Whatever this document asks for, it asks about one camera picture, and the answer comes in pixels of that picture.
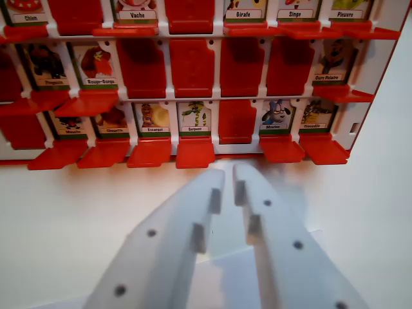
sheep card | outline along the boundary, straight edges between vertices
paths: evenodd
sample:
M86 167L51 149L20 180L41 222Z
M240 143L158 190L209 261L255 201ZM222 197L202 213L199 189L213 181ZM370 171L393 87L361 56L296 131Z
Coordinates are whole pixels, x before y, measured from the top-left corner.
M54 111L45 111L43 115L56 140L74 140L88 137L81 118L56 117Z
M331 21L364 21L369 18L373 0L333 0Z
M53 44L20 44L16 49L34 90L68 90L69 81Z
M157 23L157 0L110 0L113 17L119 24Z
M126 116L124 112L113 106L107 113L101 113L91 118L91 123L99 138L128 138Z
M259 134L289 134L294 116L295 108L290 100L264 101Z
M312 84L346 84L356 55L352 39L324 40Z
M328 133L338 107L328 100L312 100L304 109L299 133Z
M279 0L278 21L316 21L320 0Z
M82 89L117 89L111 54L97 42L67 43Z
M225 0L225 15L228 23L262 23L266 19L267 0Z
M179 135L211 135L212 112L204 106L203 101L178 103Z
M9 26L47 24L40 0L0 0L1 10Z
M170 136L169 111L159 103L135 103L133 111L139 137Z

snail card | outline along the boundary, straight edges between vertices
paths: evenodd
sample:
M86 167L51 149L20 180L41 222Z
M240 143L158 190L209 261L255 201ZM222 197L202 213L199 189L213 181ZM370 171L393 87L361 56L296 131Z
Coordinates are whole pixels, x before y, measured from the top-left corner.
M316 21L321 0L279 0L278 21Z
M16 48L34 89L70 89L60 55L53 44L22 44Z
M97 42L67 43L82 89L117 89L111 54Z
M128 138L126 116L124 112L113 106L107 113L101 113L91 119L99 138Z
M225 0L228 23L262 23L266 19L267 0Z
M180 136L211 135L212 111L203 101L178 103L178 116Z
M333 0L331 21L364 21L369 18L373 0Z
M157 0L110 0L119 24L157 23Z
M10 26L47 24L40 0L0 0L0 6Z
M264 101L260 135L289 134L295 115L290 100Z
M343 85L348 82L357 49L352 39L324 40L313 85Z
M312 100L304 109L299 133L330 131L338 107L328 100Z
M170 136L169 111L159 103L134 104L139 137Z
M47 123L57 140L87 138L81 118L56 117L54 111L45 111Z

white background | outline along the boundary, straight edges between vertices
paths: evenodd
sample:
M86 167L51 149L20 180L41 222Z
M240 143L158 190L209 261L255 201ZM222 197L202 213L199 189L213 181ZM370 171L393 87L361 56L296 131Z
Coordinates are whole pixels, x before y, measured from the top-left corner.
M347 165L248 161L309 230L323 230L330 257L374 309L412 303L411 37L409 15ZM230 173L233 162L239 161L211 166ZM0 171L0 308L90 293L126 234L201 173L177 170L174 162L156 169ZM229 191L223 198L210 258L245 247L241 209Z

penguin card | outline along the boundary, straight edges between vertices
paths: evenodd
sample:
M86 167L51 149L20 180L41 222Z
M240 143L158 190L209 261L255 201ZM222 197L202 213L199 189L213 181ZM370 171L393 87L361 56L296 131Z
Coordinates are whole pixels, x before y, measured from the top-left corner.
M98 138L128 138L126 116L124 112L113 106L107 113L91 118L91 123Z
M48 22L40 0L0 0L0 6L9 26L39 26Z
M178 118L180 136L211 135L212 111L203 101L178 103Z
M356 55L352 39L324 40L312 84L346 84Z
M260 135L289 134L295 116L290 100L264 101Z
M86 130L80 117L56 117L54 111L43 112L44 117L56 140L75 140L87 138Z
M369 18L373 0L333 0L331 21L365 21Z
M321 0L279 0L278 21L316 21Z
M110 0L113 17L119 24L157 23L157 0Z
M329 100L312 100L304 109L299 133L328 133L338 107Z
M159 103L135 103L133 112L139 137L170 136L169 111Z
M112 56L108 51L97 42L73 42L67 45L82 89L118 88Z
M262 23L266 19L267 0L225 0L224 21L228 23Z
M19 44L16 49L34 90L69 90L55 44Z

red plastic flap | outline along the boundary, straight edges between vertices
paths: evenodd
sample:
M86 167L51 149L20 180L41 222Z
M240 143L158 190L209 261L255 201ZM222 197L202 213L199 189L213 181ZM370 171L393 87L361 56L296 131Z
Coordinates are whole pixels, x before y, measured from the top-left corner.
M171 34L212 33L215 0L165 0Z
M180 137L176 155L178 169L205 169L215 161L212 138Z
M55 140L53 148L47 148L36 159L31 161L29 170L62 169L76 163L87 150L87 140Z
M166 97L163 52L152 39L121 39L117 52L129 98Z
M268 95L301 95L314 55L309 41L274 37L267 76Z
M223 97L258 95L265 51L255 37L223 39L220 86Z
M371 21L353 22L339 22L331 21L331 28L342 30L343 35L353 37L355 39L363 40L397 40L400 37L400 32L375 28L372 31Z
M0 117L0 129L13 149L44 149L46 136L35 115Z
M100 0L48 0L51 14L61 35L91 35L101 28L103 11Z
M295 40L338 39L343 35L340 29L327 27L321 29L321 23L319 21L311 23L279 21L278 27L282 29L283 34Z
M167 138L139 138L133 149L127 167L159 167L170 161L172 143Z
M0 49L0 102L17 100L22 90L12 59Z
M303 149L292 141L292 136L260 136L260 148L270 163L296 163L304 158Z
M330 133L300 134L300 144L314 164L346 164L347 152L338 142L332 140Z
M118 103L117 90L80 90L79 98L72 98L55 111L57 117L92 117L107 113Z
M349 85L342 86L314 86L314 96L325 98L336 103L373 102L374 95L353 90Z
M214 51L206 40L171 40L170 56L176 97L211 97Z
M128 138L96 140L96 146L89 149L77 162L77 167L79 169L112 167L115 163L124 161L129 149L130 139Z
M250 100L224 100L219 104L221 144L250 144L255 126L256 108Z

